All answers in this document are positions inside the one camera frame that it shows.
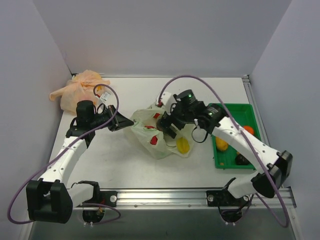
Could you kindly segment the yellow green starfruit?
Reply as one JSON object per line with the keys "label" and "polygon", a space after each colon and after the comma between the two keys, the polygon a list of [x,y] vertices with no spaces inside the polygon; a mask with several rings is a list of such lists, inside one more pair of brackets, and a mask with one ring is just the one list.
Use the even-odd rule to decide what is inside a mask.
{"label": "yellow green starfruit", "polygon": [[176,140],[176,147],[177,150],[182,154],[185,155],[190,151],[190,145],[186,138],[180,137]]}

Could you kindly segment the pink dragon fruit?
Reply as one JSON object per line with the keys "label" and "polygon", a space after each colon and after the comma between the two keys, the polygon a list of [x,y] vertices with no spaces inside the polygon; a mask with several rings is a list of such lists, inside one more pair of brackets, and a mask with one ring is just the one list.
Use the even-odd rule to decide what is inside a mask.
{"label": "pink dragon fruit", "polygon": [[157,146],[164,139],[164,135],[157,125],[157,122],[161,116],[161,113],[156,112],[147,118],[147,120],[145,120],[142,124],[143,129],[151,135],[151,137],[149,137],[149,143],[152,146]]}

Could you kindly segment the pale green plastic bag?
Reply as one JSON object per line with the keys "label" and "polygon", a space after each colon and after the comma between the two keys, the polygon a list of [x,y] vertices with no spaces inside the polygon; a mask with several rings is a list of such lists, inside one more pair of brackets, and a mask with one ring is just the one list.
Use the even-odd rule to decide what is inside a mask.
{"label": "pale green plastic bag", "polygon": [[134,124],[126,132],[127,136],[140,143],[155,159],[163,159],[172,154],[187,158],[194,147],[193,125],[187,124],[181,130],[174,126],[176,136],[172,138],[156,126],[164,113],[165,109],[155,104],[136,110],[131,116]]}

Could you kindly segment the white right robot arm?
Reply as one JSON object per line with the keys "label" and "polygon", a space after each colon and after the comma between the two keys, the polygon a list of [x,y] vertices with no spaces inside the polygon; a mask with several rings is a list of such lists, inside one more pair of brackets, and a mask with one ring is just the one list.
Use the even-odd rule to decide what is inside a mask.
{"label": "white right robot arm", "polygon": [[226,204],[232,205],[250,194],[273,198],[290,175],[293,161],[290,152],[266,145],[233,121],[222,106],[206,105],[196,99],[192,90],[180,94],[163,92],[156,97],[156,104],[165,110],[157,126],[170,137],[177,135],[174,127],[181,130],[186,124],[194,124],[225,141],[254,166],[256,171],[251,175],[233,178],[225,185],[221,197]]}

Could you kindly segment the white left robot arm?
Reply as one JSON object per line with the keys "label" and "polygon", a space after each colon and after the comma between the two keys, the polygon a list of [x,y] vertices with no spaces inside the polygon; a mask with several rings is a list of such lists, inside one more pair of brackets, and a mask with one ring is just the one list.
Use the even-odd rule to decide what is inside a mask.
{"label": "white left robot arm", "polygon": [[98,182],[81,180],[70,189],[66,183],[80,157],[89,148],[96,130],[108,128],[114,132],[133,125],[134,122],[120,114],[114,105],[96,112],[91,100],[79,101],[76,117],[71,121],[56,161],[38,180],[31,180],[26,185],[29,219],[65,224],[75,207],[100,205],[103,198]]}

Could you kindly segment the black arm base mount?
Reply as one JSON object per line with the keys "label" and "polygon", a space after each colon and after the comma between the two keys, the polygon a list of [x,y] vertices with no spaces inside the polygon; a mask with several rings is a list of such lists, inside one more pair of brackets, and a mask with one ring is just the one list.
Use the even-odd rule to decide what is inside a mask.
{"label": "black arm base mount", "polygon": [[235,198],[228,191],[230,184],[236,178],[233,177],[227,182],[227,184],[222,188],[215,188],[206,191],[206,202],[209,207],[242,207],[245,206],[249,200],[250,196],[245,195],[241,198]]}

